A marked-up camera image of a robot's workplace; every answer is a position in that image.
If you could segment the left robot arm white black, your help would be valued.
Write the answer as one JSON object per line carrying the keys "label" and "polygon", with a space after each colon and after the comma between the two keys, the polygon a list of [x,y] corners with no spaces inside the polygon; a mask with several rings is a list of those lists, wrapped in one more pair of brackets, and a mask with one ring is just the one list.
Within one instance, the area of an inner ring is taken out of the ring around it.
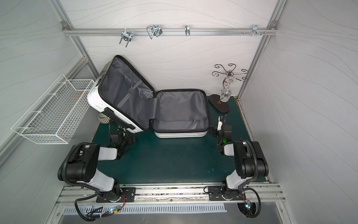
{"label": "left robot arm white black", "polygon": [[74,145],[58,170],[57,177],[67,185],[89,188],[108,198],[121,197],[117,180],[99,171],[99,161],[120,160],[127,147],[136,144],[135,134],[120,133],[109,147],[82,142]]}

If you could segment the white hard-shell suitcase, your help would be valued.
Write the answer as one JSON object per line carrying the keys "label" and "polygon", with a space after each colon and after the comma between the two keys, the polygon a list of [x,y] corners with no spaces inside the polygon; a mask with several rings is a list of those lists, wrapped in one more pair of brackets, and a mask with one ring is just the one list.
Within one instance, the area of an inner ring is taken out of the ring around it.
{"label": "white hard-shell suitcase", "polygon": [[199,89],[155,91],[120,55],[105,65],[87,95],[89,105],[131,133],[197,138],[210,128],[207,95]]}

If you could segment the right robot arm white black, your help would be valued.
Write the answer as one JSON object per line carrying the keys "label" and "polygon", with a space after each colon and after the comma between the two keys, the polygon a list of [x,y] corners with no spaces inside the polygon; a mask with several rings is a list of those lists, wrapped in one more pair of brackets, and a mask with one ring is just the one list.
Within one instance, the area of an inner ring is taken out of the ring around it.
{"label": "right robot arm white black", "polygon": [[242,190],[258,178],[268,176],[269,166],[259,142],[234,141],[232,127],[227,124],[210,127],[209,133],[218,138],[216,149],[219,153],[234,157],[235,169],[222,182],[222,192]]}

